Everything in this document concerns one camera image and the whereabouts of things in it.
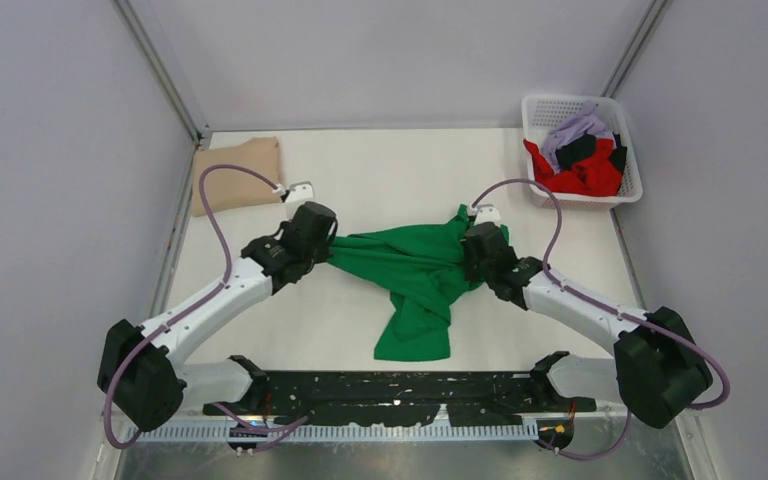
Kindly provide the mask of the green t shirt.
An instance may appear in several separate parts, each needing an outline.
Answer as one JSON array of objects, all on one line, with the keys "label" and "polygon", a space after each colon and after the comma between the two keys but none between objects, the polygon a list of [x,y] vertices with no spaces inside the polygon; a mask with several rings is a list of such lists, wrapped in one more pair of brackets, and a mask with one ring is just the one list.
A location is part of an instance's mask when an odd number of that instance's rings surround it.
[{"label": "green t shirt", "polygon": [[451,308],[482,285],[469,281],[461,239],[475,224],[462,204],[441,224],[414,224],[338,236],[328,263],[389,293],[393,306],[373,351],[380,361],[430,362],[451,356]]}]

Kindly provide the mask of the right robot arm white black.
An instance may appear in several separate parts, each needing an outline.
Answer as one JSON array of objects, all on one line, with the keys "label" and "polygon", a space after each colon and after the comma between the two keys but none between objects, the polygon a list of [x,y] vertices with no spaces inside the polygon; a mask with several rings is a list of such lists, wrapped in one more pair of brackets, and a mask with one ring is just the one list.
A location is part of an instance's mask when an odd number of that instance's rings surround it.
[{"label": "right robot arm white black", "polygon": [[712,364],[677,312],[647,312],[589,291],[540,259],[518,256],[493,223],[469,228],[461,246],[468,280],[484,282],[501,301],[560,322],[607,354],[556,352],[538,362],[530,392],[540,408],[589,398],[622,404],[645,425],[663,428],[713,385]]}]

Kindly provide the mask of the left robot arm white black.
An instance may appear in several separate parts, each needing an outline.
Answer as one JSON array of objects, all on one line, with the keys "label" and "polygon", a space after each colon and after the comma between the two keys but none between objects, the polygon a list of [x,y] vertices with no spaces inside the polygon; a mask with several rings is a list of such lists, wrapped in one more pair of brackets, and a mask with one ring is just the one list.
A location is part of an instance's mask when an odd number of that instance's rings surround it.
[{"label": "left robot arm white black", "polygon": [[244,414],[262,409],[269,379],[251,360],[234,355],[191,364],[188,359],[243,311],[325,262],[337,225],[331,209],[307,201],[275,234],[253,239],[199,293],[140,325],[117,322],[107,332],[97,380],[105,394],[104,417],[118,408],[138,431],[150,432],[181,409],[208,404],[232,404]]}]

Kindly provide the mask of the folded beige t shirt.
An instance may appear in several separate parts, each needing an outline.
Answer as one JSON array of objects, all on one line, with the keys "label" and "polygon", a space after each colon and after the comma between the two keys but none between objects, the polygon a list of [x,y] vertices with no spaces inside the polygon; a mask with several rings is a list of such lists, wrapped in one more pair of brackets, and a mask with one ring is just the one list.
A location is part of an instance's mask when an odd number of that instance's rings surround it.
[{"label": "folded beige t shirt", "polygon": [[[220,164],[244,167],[260,174],[272,184],[283,183],[281,147],[276,137],[255,137],[240,145],[210,150],[199,150],[192,168],[192,200],[190,213],[193,217],[206,215],[200,197],[201,175]],[[208,203],[214,213],[240,207],[279,203],[274,187],[255,176],[231,169],[214,170],[205,180]]]}]

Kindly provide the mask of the red t shirt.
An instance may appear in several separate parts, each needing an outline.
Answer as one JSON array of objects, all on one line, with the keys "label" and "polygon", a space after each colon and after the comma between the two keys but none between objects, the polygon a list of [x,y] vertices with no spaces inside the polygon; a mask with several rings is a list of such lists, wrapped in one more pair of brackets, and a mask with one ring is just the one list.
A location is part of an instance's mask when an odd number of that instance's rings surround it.
[{"label": "red t shirt", "polygon": [[535,181],[553,193],[578,194],[589,197],[615,196],[622,183],[623,170],[611,162],[613,142],[596,139],[593,153],[576,162],[570,170],[555,173],[539,147],[525,139],[526,151],[531,155]]}]

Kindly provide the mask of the black t shirt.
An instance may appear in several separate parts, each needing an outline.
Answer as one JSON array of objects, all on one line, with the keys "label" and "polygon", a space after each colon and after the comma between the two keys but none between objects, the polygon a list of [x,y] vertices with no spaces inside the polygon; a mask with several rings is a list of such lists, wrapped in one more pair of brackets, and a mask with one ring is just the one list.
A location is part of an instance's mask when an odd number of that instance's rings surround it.
[{"label": "black t shirt", "polygon": [[618,134],[597,137],[585,134],[557,149],[555,156],[562,171],[574,168],[604,167],[608,165],[618,173],[624,173],[628,161],[628,148]]}]

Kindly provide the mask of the white plastic laundry basket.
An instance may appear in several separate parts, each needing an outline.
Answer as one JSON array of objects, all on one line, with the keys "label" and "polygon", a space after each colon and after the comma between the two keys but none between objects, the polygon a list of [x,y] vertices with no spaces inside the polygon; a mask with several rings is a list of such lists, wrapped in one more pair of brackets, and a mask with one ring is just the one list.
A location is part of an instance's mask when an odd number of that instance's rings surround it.
[{"label": "white plastic laundry basket", "polygon": [[[553,193],[559,205],[565,208],[593,208],[597,210],[611,209],[621,203],[632,203],[640,199],[643,188],[637,169],[636,158],[631,145],[630,134],[626,125],[624,111],[619,103],[607,97],[575,96],[575,95],[529,95],[522,99],[522,119],[524,140],[540,147],[550,130],[555,128],[567,117],[578,113],[586,101],[597,105],[597,116],[614,134],[618,134],[621,142],[628,148],[628,161],[623,173],[622,183],[618,193],[609,197],[589,197],[578,194]],[[526,160],[527,178],[536,184],[530,188],[532,201],[539,207],[554,206],[548,194],[541,190],[543,185],[534,178],[534,167],[531,155]]]}]

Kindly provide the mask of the lilac t shirt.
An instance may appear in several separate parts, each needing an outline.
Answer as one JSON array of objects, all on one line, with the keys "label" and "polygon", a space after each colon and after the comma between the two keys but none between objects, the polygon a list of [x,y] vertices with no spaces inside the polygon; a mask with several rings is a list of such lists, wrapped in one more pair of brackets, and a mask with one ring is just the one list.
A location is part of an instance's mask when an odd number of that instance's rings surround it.
[{"label": "lilac t shirt", "polygon": [[616,146],[614,132],[597,116],[596,111],[597,105],[593,101],[586,101],[578,113],[567,117],[549,131],[540,147],[540,153],[554,173],[560,173],[563,169],[557,151],[584,135],[607,139],[613,147]]}]

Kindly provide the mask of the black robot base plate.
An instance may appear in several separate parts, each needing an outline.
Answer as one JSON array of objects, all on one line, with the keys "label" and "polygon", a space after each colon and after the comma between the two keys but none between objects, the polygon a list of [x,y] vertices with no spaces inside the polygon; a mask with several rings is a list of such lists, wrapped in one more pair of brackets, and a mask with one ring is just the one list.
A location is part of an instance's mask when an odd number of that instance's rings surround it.
[{"label": "black robot base plate", "polygon": [[508,426],[524,414],[593,412],[594,400],[560,396],[541,373],[517,371],[267,372],[259,398],[231,403],[233,413],[288,424],[409,427],[446,412],[454,426]]}]

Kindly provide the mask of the left aluminium frame post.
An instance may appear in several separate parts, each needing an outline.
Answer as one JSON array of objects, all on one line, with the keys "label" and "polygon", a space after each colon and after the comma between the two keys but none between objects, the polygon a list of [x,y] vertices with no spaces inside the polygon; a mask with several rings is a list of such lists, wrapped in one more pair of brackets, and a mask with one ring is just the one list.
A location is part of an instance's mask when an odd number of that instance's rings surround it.
[{"label": "left aluminium frame post", "polygon": [[177,63],[162,26],[149,1],[111,1],[138,51],[147,62],[161,92],[191,141],[201,146],[210,137],[209,123],[204,119]]}]

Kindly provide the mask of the aluminium frame post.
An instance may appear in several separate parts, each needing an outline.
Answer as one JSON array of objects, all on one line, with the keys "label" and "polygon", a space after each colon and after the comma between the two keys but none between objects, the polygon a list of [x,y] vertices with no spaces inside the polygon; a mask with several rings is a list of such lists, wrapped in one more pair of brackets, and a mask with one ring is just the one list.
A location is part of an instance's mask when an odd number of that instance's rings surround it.
[{"label": "aluminium frame post", "polygon": [[147,62],[161,92],[191,141],[201,146],[210,137],[209,123],[204,119],[177,63],[162,26],[149,1],[111,1],[138,51]]},{"label": "aluminium frame post", "polygon": [[602,89],[602,97],[616,97],[672,4],[672,0],[651,0],[647,3],[630,40],[623,48],[617,64]]}]

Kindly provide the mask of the right aluminium frame post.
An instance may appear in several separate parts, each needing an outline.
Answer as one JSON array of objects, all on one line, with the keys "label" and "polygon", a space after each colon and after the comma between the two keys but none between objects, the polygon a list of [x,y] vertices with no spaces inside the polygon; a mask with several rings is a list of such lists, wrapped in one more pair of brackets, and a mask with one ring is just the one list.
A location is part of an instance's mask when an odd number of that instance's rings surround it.
[{"label": "right aluminium frame post", "polygon": [[651,0],[647,3],[630,40],[623,48],[617,64],[602,89],[602,97],[616,97],[672,4],[672,0]]}]

